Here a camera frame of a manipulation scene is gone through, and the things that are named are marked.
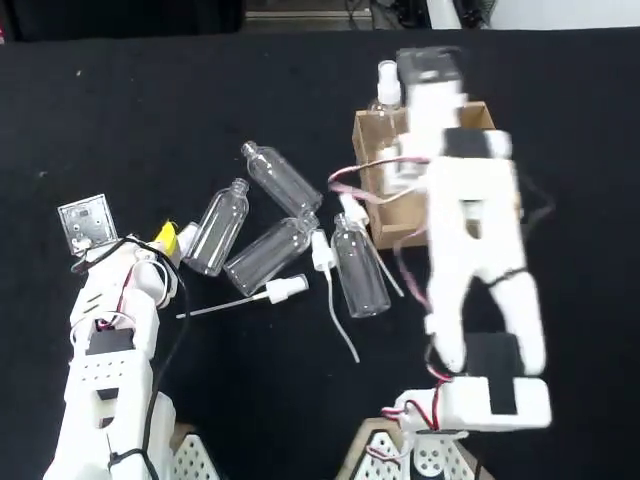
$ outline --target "black cable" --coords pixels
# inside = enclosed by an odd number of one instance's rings
[[[347,16],[349,17],[348,19],[349,28],[351,28],[351,30],[360,30],[360,27],[358,27],[356,20],[353,18],[353,14],[355,13],[356,10],[358,10],[358,8],[360,8],[364,0],[355,0],[355,4],[353,5],[353,8],[349,7],[349,1],[350,0],[344,0],[344,9],[347,11]]]
[[[160,480],[160,477],[158,476],[158,472],[156,471],[156,468],[153,466],[153,462],[149,458],[149,454],[147,453],[146,450],[143,450],[141,448],[132,448],[131,450],[127,450],[126,452],[121,454],[112,453],[109,456],[109,463],[107,463],[107,468],[109,469],[109,471],[111,471],[111,467],[119,464],[121,461],[133,455],[140,455],[142,457],[142,461],[144,462],[145,466],[147,467],[147,470],[149,471],[149,476],[151,477],[151,480]]]
[[[392,8],[389,8],[389,7],[385,6],[385,5],[382,5],[380,2],[378,2],[378,0],[370,0],[369,5],[370,5],[369,8],[371,9],[371,21],[372,21],[372,23],[373,23],[373,9],[374,9],[374,7],[377,7],[378,11],[382,14],[384,19],[389,24],[389,26],[394,30],[398,29],[398,24],[400,24],[400,20],[397,18],[397,14],[393,11]],[[396,20],[395,21],[389,16],[389,12],[394,13],[396,15]]]
[[[371,30],[377,30],[376,29],[376,17],[375,14],[373,12],[373,7],[376,4],[375,0],[369,0],[369,14],[371,15]]]
[[[534,210],[534,212],[529,215],[527,223],[522,225],[522,239],[526,242],[531,235],[531,232],[538,225],[538,223],[540,223],[540,221],[544,220],[545,217],[553,213],[553,211],[556,209],[556,203],[551,195],[549,195],[541,188],[538,188],[536,184],[533,183],[533,180],[531,180],[527,175],[518,172],[518,178],[522,181],[525,187],[527,187],[534,195],[540,197],[544,202],[544,206],[538,208],[537,210]]]
[[[153,386],[152,386],[152,389],[151,389],[151,396],[149,397],[149,405],[147,407],[147,413],[146,413],[146,416],[145,416],[144,433],[143,433],[143,436],[142,436],[142,447],[140,449],[128,450],[127,452],[124,452],[124,453],[121,453],[121,454],[117,454],[117,453],[112,454],[112,461],[113,461],[113,458],[115,458],[117,460],[113,464],[119,463],[120,461],[124,460],[125,458],[127,458],[127,457],[129,457],[131,455],[141,454],[142,457],[143,457],[143,460],[145,462],[145,465],[147,466],[147,469],[149,470],[149,474],[151,475],[152,480],[157,480],[158,479],[158,474],[155,471],[155,468],[153,467],[153,463],[149,460],[149,457],[148,457],[148,454],[147,454],[147,450],[149,449],[149,440],[150,440],[150,437],[151,437],[151,421],[153,419],[153,410],[155,408],[156,400],[158,398],[160,382],[162,381],[162,378],[163,378],[164,374],[166,373],[166,371],[167,371],[167,369],[169,367],[169,364],[171,363],[171,360],[173,360],[173,357],[175,356],[176,352],[178,351],[178,348],[180,347],[180,344],[184,341],[184,338],[186,337],[186,334],[187,334],[187,332],[189,330],[189,326],[191,325],[191,304],[190,304],[190,301],[189,301],[189,290],[187,289],[187,286],[184,283],[184,280],[182,279],[182,276],[180,275],[180,272],[178,271],[178,267],[176,267],[173,264],[171,259],[164,252],[161,252],[160,250],[155,249],[155,248],[147,245],[146,243],[138,240],[137,238],[124,237],[124,238],[118,240],[118,242],[116,242],[113,247],[111,247],[109,250],[107,250],[105,253],[100,255],[95,260],[93,260],[91,262],[84,262],[82,264],[76,264],[76,265],[79,265],[78,268],[77,268],[77,270],[78,270],[77,273],[86,273],[87,271],[89,271],[90,268],[96,266],[98,263],[102,262],[103,260],[108,258],[110,255],[112,255],[116,250],[118,250],[125,243],[133,243],[134,245],[137,245],[138,247],[142,248],[143,250],[147,250],[149,252],[152,252],[155,255],[157,255],[159,258],[161,258],[162,261],[165,263],[165,265],[169,269],[171,269],[171,271],[175,274],[176,278],[178,279],[178,283],[180,285],[180,288],[182,289],[182,295],[183,295],[185,316],[184,316],[184,320],[183,320],[183,323],[182,323],[182,329],[180,330],[180,333],[178,334],[178,338],[176,338],[175,342],[173,343],[173,347],[171,347],[171,350],[169,351],[169,355],[167,355],[167,358],[165,359],[165,361],[162,364],[162,366],[158,369],[158,373],[155,375],[155,379],[154,379]]]
[[[480,475],[482,475],[482,463],[476,457],[476,468],[473,470],[473,480],[480,480]]]

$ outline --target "bottle neck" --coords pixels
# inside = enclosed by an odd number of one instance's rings
[[[336,230],[353,230],[357,226],[349,221],[344,213],[339,213],[335,216],[334,222],[336,224]]]
[[[244,155],[244,157],[247,160],[251,160],[252,158],[256,157],[258,155],[258,149],[260,147],[258,147],[258,145],[256,145],[256,142],[245,142],[242,145],[242,148],[240,149],[240,151],[242,152],[242,155]]]
[[[245,197],[248,190],[249,182],[242,178],[236,178],[231,184],[231,187],[229,187],[229,191],[236,197]]]
[[[296,219],[298,229],[306,235],[311,235],[318,228],[320,222],[314,214],[307,214]]]

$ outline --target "spray bottle cap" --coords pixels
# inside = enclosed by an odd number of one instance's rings
[[[296,293],[309,289],[309,282],[304,274],[290,278],[277,278],[267,282],[267,296],[271,303],[280,303]]]
[[[398,80],[398,65],[393,60],[378,64],[378,102],[382,105],[398,105],[402,90]]]
[[[331,270],[336,266],[336,257],[327,242],[324,230],[315,230],[311,234],[311,259],[317,272]]]
[[[341,193],[339,198],[344,214],[348,220],[357,223],[361,227],[369,224],[369,215],[367,215],[364,207],[360,205],[355,198],[353,198],[353,195],[349,193]]]

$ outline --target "cable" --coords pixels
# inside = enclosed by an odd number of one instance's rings
[[[526,242],[538,223],[556,209],[556,203],[551,195],[541,188],[538,188],[533,180],[524,173],[518,172],[518,178],[522,181],[525,187],[527,187],[534,195],[540,197],[545,203],[543,207],[534,210],[534,212],[529,215],[527,223],[522,225],[522,239]]]
[[[473,480],[480,480],[480,476],[482,475],[482,463],[476,457],[476,468],[473,469]]]
[[[145,416],[144,432],[143,432],[143,436],[142,436],[142,447],[140,449],[134,449],[135,451],[134,450],[129,450],[128,452],[125,452],[125,453],[122,453],[122,454],[114,453],[113,454],[114,455],[113,459],[116,459],[116,460],[112,459],[114,462],[115,461],[120,461],[123,458],[126,458],[126,456],[130,456],[132,454],[139,454],[140,453],[140,454],[142,454],[143,459],[145,460],[145,464],[147,465],[147,469],[149,470],[149,474],[151,475],[152,480],[156,480],[156,479],[158,479],[158,473],[155,471],[153,463],[151,463],[150,461],[147,461],[148,455],[146,454],[147,450],[149,449],[149,440],[150,440],[150,436],[151,436],[151,421],[153,419],[153,410],[155,409],[156,400],[158,398],[160,382],[162,381],[162,378],[164,377],[169,365],[171,364],[171,361],[173,360],[173,357],[175,356],[176,352],[178,351],[178,348],[180,347],[180,345],[184,341],[184,338],[185,338],[185,336],[186,336],[186,334],[187,334],[187,332],[189,330],[189,327],[191,325],[191,305],[190,305],[190,301],[189,301],[189,290],[187,289],[187,286],[185,285],[184,280],[182,279],[182,276],[180,275],[180,272],[178,272],[178,267],[176,267],[173,264],[171,259],[164,252],[161,252],[160,250],[157,250],[157,249],[147,245],[146,243],[144,243],[144,242],[142,242],[142,241],[140,241],[140,240],[138,240],[136,238],[133,238],[133,237],[121,238],[120,240],[118,240],[118,242],[116,242],[114,244],[113,247],[111,247],[109,250],[104,252],[102,255],[100,255],[95,260],[93,260],[91,262],[84,262],[82,264],[82,268],[78,269],[78,271],[80,273],[86,273],[87,271],[89,271],[90,268],[95,267],[98,263],[102,262],[103,260],[108,258],[110,255],[112,255],[116,250],[118,250],[125,243],[133,243],[135,245],[138,245],[143,250],[147,250],[147,251],[149,251],[151,253],[154,253],[156,256],[161,258],[162,261],[165,263],[165,266],[169,267],[171,269],[171,271],[175,274],[176,278],[178,279],[178,284],[179,284],[180,288],[182,289],[182,294],[183,294],[183,303],[184,303],[184,311],[185,311],[184,322],[182,323],[182,328],[180,329],[180,332],[178,333],[178,337],[174,341],[173,346],[172,346],[171,350],[169,351],[169,354],[167,355],[167,358],[165,359],[165,361],[162,364],[162,366],[158,369],[158,373],[155,375],[153,386],[152,386],[152,389],[151,389],[151,396],[149,398],[149,405],[147,407],[147,413],[146,413],[146,416]]]
[[[133,270],[135,270],[135,268],[138,265],[140,265],[141,263],[147,263],[149,265],[154,265],[154,266],[158,267],[160,269],[160,271],[162,272],[162,278],[163,278],[162,283],[164,285],[164,289],[162,291],[162,297],[160,298],[159,301],[156,302],[156,307],[159,306],[159,305],[162,305],[167,300],[167,296],[169,295],[169,272],[167,271],[167,267],[162,265],[157,260],[153,260],[151,258],[143,258],[141,260],[138,260],[136,263],[133,264],[133,267],[131,267],[131,276],[132,277],[133,277]]]
[[[438,420],[438,402],[440,400],[440,387],[447,382],[440,380],[436,384],[436,391],[433,392],[433,399],[431,400],[431,421],[433,422],[433,429],[440,430],[440,420]]]
[[[353,18],[353,14],[355,13],[356,10],[358,10],[358,8],[360,8],[363,2],[364,0],[356,0],[356,3],[353,5],[353,8],[349,8],[349,0],[344,0],[344,9],[346,10],[347,16],[349,17],[348,24],[351,30],[360,30],[360,27],[358,27],[358,24]]]
[[[367,192],[366,190],[362,190],[360,188],[352,187],[350,185],[345,185],[343,183],[333,182],[329,185],[329,190],[336,193],[348,193],[352,195],[354,198],[358,200],[364,200],[374,205],[386,205],[387,203],[395,202],[396,200],[413,193],[420,186],[422,180],[417,180],[413,184],[411,184],[408,188],[402,190],[395,195],[392,195],[387,198],[380,198],[377,195],[374,195],[371,192]]]
[[[377,167],[379,165],[385,165],[387,163],[402,163],[402,162],[424,164],[424,163],[429,163],[430,160],[425,157],[392,157],[392,158],[384,158],[382,160],[376,160],[374,162],[369,162],[362,165],[351,165],[350,167],[344,167],[344,168],[341,168],[340,170],[336,170],[335,172],[333,172],[329,176],[327,183],[334,182],[338,177],[344,175],[345,173],[359,172],[360,170],[367,170],[369,168]]]
[[[356,347],[353,345],[353,342],[351,342],[351,339],[349,338],[349,335],[347,335],[347,332],[345,332],[344,328],[342,328],[342,325],[340,325],[340,322],[338,321],[338,316],[336,315],[335,308],[333,307],[333,280],[331,279],[331,271],[328,268],[325,268],[323,271],[324,271],[324,276],[327,279],[329,313],[331,315],[331,319],[333,320],[333,323],[338,329],[338,332],[340,332],[340,335],[342,335],[342,338],[344,339],[345,343],[349,347],[349,350],[351,351],[351,355],[353,355],[353,359],[355,360],[356,363],[360,363],[360,356],[358,355],[358,351],[356,350]]]
[[[371,30],[377,30],[376,28],[376,16],[373,13],[374,0],[369,0],[369,15],[371,15]]]
[[[329,184],[329,190],[337,193],[347,193],[359,200],[365,200],[375,205],[384,205],[387,203],[394,202],[395,200],[398,200],[399,198],[415,191],[416,188],[419,187],[422,180],[418,179],[411,186],[409,186],[409,188],[407,188],[406,190],[403,190],[400,193],[392,195],[391,197],[380,198],[371,192],[367,192],[366,190],[362,190],[360,188],[355,188],[350,185],[345,185],[343,183],[337,182],[336,179],[346,173],[359,172],[361,170],[372,168],[378,165],[384,165],[387,163],[399,163],[399,162],[425,164],[425,163],[429,163],[429,159],[423,158],[423,157],[394,157],[394,158],[386,158],[383,160],[376,160],[375,162],[366,163],[364,165],[353,165],[350,167],[341,168],[340,170],[332,173],[329,176],[327,180],[327,183]]]
[[[371,251],[373,251],[373,254],[376,257],[376,260],[378,261],[378,265],[382,269],[382,272],[385,274],[385,276],[387,277],[387,280],[389,280],[389,283],[394,288],[394,290],[396,291],[398,296],[399,297],[404,297],[404,292],[402,291],[402,288],[400,288],[400,285],[398,285],[398,282],[396,281],[395,278],[393,278],[393,275],[391,274],[391,272],[389,271],[389,269],[385,265],[384,260],[380,256],[380,252],[378,252],[378,249],[373,244],[373,241],[371,240],[371,237],[369,236],[369,233],[367,233],[366,228],[364,228],[364,227],[361,227],[361,228],[363,230],[364,238],[367,241],[367,243],[369,244],[369,247],[371,248]]]
[[[393,244],[393,254],[396,258],[396,264],[398,265],[398,270],[400,270],[400,274],[402,275],[402,278],[404,278],[407,288],[409,289],[413,297],[422,304],[425,310],[427,310],[427,312],[430,312],[431,304],[429,303],[427,296],[422,293],[422,288],[418,285],[418,281],[416,280],[416,277],[411,273],[411,271],[405,264],[404,258],[402,256],[402,246],[404,242],[409,240],[410,238],[417,237],[418,235],[422,235],[426,231],[427,231],[427,227],[426,227],[426,224],[424,224],[415,232],[410,233],[409,235],[395,242]]]
[[[131,322],[131,325],[133,328],[135,328],[136,325],[136,321],[133,319],[133,317],[131,317],[130,315],[127,315],[126,313],[122,313],[122,312],[117,312],[115,310],[103,310],[100,312],[97,312],[95,314],[92,315],[87,315],[85,317],[82,317],[80,320],[78,320],[76,323],[74,323],[71,326],[71,332],[69,332],[69,342],[71,342],[71,345],[75,348],[76,346],[76,330],[78,329],[78,327],[80,326],[80,324],[82,324],[83,322],[87,321],[87,320],[104,320],[104,318],[102,318],[103,315],[110,315],[113,318],[111,319],[111,321],[106,321],[104,323],[104,326],[113,326],[118,319],[125,319],[128,320],[129,322]]]
[[[427,349],[424,354],[424,361],[427,364],[427,371],[441,382],[447,383],[447,382],[453,381],[453,377],[451,375],[441,373],[436,368],[434,368],[434,366],[431,364],[432,353],[433,353],[433,340],[430,336],[429,343],[427,344]]]

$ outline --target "white spray nozzle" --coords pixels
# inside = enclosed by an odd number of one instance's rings
[[[324,230],[315,230],[311,234],[311,259],[317,272],[331,270],[336,266],[336,257],[327,242]]]
[[[355,198],[353,198],[353,195],[341,193],[339,198],[347,220],[356,223],[361,227],[365,227],[369,224],[369,215],[367,215],[367,211]]]
[[[239,305],[245,305],[251,302],[257,302],[258,300],[264,300],[268,298],[271,303],[280,303],[296,293],[304,292],[309,289],[309,282],[307,277],[303,274],[296,275],[291,278],[277,278],[267,282],[265,285],[266,290],[261,293],[248,298],[241,298],[235,302],[224,303],[222,305],[216,305],[215,307],[203,308],[201,310],[194,310],[189,312],[189,316],[196,317],[205,313],[217,312],[219,310],[226,310],[227,308],[237,307]],[[185,314],[181,313],[176,315],[176,318],[185,318]]]
[[[383,105],[399,105],[402,89],[398,80],[398,65],[393,60],[378,64],[378,101]]]
[[[280,303],[296,293],[309,289],[309,282],[304,274],[290,278],[277,278],[266,284],[267,296],[271,303]]]

